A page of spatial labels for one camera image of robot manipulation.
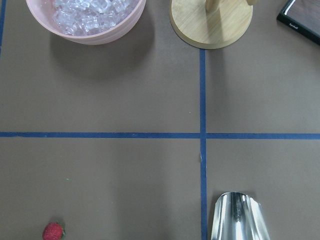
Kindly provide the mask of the pink bowl with ice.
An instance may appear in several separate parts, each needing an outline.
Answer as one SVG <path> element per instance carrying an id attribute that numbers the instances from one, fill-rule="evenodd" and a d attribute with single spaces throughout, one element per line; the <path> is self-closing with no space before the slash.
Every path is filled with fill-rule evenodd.
<path id="1" fill-rule="evenodd" d="M 28 0 L 33 17 L 45 29 L 84 45 L 111 43 L 140 19 L 144 0 Z"/>

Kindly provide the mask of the metal ice scoop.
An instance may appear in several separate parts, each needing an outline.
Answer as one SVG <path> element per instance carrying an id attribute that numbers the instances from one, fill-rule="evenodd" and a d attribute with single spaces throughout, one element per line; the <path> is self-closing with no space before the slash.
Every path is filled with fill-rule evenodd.
<path id="1" fill-rule="evenodd" d="M 226 192 L 214 205 L 212 240 L 269 240 L 261 204 L 241 192 Z"/>

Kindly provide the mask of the red strawberry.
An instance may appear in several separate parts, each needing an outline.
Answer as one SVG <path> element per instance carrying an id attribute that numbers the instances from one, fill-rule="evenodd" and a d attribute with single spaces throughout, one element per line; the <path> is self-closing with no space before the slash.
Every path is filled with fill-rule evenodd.
<path id="1" fill-rule="evenodd" d="M 59 222 L 50 222 L 42 233 L 43 240 L 62 240 L 65 237 L 65 228 Z"/>

